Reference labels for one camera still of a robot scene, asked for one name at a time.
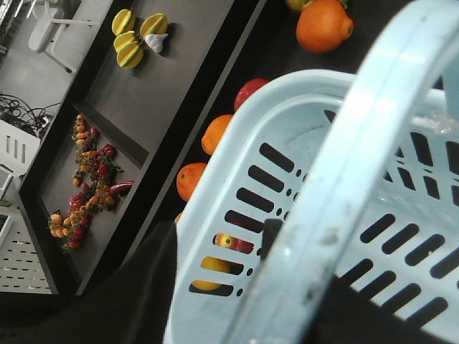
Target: white crate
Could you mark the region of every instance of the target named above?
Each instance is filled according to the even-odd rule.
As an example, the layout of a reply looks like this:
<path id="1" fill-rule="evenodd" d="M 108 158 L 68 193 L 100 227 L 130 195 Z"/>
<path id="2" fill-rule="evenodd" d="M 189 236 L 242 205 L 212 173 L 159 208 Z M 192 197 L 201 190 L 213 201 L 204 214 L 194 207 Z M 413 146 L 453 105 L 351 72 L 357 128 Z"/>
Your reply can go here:
<path id="1" fill-rule="evenodd" d="M 0 292 L 50 294 L 34 245 L 18 209 L 0 206 Z"/>
<path id="2" fill-rule="evenodd" d="M 458 57 L 459 2 L 418 0 L 356 76 L 305 70 L 257 91 L 177 225 L 165 343 L 296 343 L 333 274 L 459 343 Z M 443 72 L 446 92 L 429 90 Z M 285 222 L 260 264 L 272 218 Z M 218 233 L 254 249 L 217 246 Z M 240 269 L 203 269 L 205 257 Z M 195 280 L 223 292 L 194 292 Z"/>

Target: black cable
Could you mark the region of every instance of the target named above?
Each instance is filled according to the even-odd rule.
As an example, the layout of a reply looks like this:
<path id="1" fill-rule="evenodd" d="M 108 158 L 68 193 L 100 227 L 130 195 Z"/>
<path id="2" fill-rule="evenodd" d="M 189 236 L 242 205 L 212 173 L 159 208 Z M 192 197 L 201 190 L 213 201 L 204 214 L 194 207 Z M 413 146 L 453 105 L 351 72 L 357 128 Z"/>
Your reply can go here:
<path id="1" fill-rule="evenodd" d="M 60 102 L 56 102 L 55 104 L 45 107 L 35 107 L 32 109 L 21 98 L 14 95 L 6 95 L 0 92 L 0 108 L 3 112 L 13 118 L 16 118 L 14 122 L 16 122 L 17 125 L 20 125 L 21 127 L 26 125 L 29 127 L 37 136 L 39 136 L 39 130 L 42 129 L 42 124 L 45 123 L 42 123 L 42 119 L 46 115 L 46 109 L 59 104 Z"/>

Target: yellow fruit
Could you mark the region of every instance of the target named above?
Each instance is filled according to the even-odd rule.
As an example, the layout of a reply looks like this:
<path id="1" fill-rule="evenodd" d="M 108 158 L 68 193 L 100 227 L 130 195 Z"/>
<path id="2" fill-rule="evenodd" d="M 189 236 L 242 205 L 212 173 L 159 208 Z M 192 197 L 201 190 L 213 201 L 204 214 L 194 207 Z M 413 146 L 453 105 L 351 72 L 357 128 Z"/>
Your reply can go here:
<path id="1" fill-rule="evenodd" d="M 227 274 L 231 271 L 231 265 L 228 262 L 215 257 L 205 257 L 202 260 L 201 267 L 209 270 L 226 272 Z M 201 280 L 193 281 L 192 284 L 194 287 L 206 291 L 215 290 L 221 286 L 220 283 Z"/>
<path id="2" fill-rule="evenodd" d="M 136 33 L 131 30 L 118 35 L 113 41 L 113 46 L 115 47 L 115 51 L 119 52 L 126 45 L 134 41 L 136 41 Z"/>
<path id="3" fill-rule="evenodd" d="M 134 28 L 136 23 L 136 16 L 130 9 L 122 9 L 119 11 L 112 21 L 112 32 L 118 36 L 124 32 L 130 31 Z"/>
<path id="4" fill-rule="evenodd" d="M 143 59 L 143 49 L 138 42 L 127 43 L 116 55 L 116 62 L 127 70 L 136 67 Z"/>
<path id="5" fill-rule="evenodd" d="M 142 23 L 141 37 L 145 38 L 149 34 L 165 34 L 167 31 L 167 16 L 163 13 L 157 13 L 149 16 Z"/>

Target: red chili pepper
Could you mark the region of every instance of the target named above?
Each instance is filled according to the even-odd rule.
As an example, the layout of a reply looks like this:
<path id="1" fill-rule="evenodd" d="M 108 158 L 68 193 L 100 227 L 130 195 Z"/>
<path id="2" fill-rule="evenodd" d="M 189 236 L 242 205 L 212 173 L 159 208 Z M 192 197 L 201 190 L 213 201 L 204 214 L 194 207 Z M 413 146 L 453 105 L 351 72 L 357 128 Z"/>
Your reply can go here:
<path id="1" fill-rule="evenodd" d="M 108 193 L 111 196 L 121 194 L 123 192 L 129 191 L 132 188 L 134 181 L 124 181 L 121 183 L 113 184 L 109 189 Z"/>
<path id="2" fill-rule="evenodd" d="M 110 178 L 110 167 L 106 163 L 100 163 L 98 166 L 98 176 L 102 179 Z"/>

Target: basket handle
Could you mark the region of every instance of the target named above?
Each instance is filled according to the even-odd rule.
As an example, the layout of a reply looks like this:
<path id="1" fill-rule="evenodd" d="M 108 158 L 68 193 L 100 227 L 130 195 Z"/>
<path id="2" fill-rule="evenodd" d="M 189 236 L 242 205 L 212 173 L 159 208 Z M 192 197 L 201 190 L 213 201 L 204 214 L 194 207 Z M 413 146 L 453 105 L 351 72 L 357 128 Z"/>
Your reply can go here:
<path id="1" fill-rule="evenodd" d="M 458 1 L 413 1 L 391 20 L 362 63 L 225 343 L 299 341 L 399 134 L 449 65 L 445 87 L 457 82 L 458 64 L 451 63 L 458 56 Z M 455 87 L 449 95 L 458 94 Z M 455 102 L 449 97 L 450 110 Z"/>

